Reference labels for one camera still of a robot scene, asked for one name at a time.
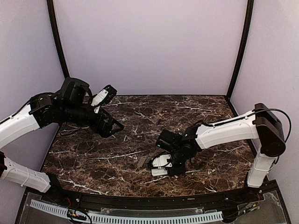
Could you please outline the white remote control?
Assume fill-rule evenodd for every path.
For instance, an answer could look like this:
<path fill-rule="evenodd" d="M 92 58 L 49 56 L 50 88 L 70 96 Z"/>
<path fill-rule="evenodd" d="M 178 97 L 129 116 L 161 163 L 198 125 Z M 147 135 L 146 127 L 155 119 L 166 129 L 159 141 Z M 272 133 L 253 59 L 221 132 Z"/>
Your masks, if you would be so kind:
<path fill-rule="evenodd" d="M 168 171 L 165 168 L 154 168 L 151 170 L 152 176 L 166 176 Z"/>

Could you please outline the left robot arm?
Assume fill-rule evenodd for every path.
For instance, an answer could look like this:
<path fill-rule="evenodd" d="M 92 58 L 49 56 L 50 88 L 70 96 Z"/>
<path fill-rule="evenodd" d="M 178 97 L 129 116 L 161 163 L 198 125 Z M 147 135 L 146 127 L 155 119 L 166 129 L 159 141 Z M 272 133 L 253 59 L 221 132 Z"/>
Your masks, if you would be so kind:
<path fill-rule="evenodd" d="M 52 123 L 73 123 L 89 127 L 102 138 L 108 138 L 124 126 L 102 108 L 117 94 L 111 85 L 93 95 L 90 85 L 67 77 L 60 90 L 31 97 L 17 112 L 0 123 L 0 146 L 5 147 L 28 133 Z M 55 203 L 63 203 L 66 193 L 59 188 L 55 175 L 41 173 L 22 166 L 4 153 L 0 154 L 0 178 L 46 193 Z"/>

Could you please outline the grey battery cover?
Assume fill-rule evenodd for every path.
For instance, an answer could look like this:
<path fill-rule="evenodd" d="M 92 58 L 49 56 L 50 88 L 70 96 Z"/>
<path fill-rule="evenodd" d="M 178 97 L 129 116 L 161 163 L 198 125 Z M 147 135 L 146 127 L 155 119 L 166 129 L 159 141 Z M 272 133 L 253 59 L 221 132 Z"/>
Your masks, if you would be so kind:
<path fill-rule="evenodd" d="M 145 164 L 146 159 L 147 159 L 146 157 L 141 157 L 137 164 L 137 167 L 141 168 Z"/>

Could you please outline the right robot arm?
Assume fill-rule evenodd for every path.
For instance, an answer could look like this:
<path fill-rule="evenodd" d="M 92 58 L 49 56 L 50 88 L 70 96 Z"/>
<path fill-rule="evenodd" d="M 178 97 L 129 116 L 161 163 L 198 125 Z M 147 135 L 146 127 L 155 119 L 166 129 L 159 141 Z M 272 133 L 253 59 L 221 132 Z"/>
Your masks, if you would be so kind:
<path fill-rule="evenodd" d="M 186 161 L 204 149 L 239 140 L 258 139 L 260 147 L 247 175 L 247 185 L 238 193 L 242 202 L 249 202 L 256 196 L 256 188 L 262 186 L 264 178 L 286 150 L 290 135 L 284 134 L 282 123 L 274 114 L 278 111 L 258 103 L 253 110 L 231 119 L 210 124 L 199 120 L 186 128 L 183 134 L 163 130 L 156 146 L 166 153 L 151 159 L 152 176 L 182 175 Z"/>

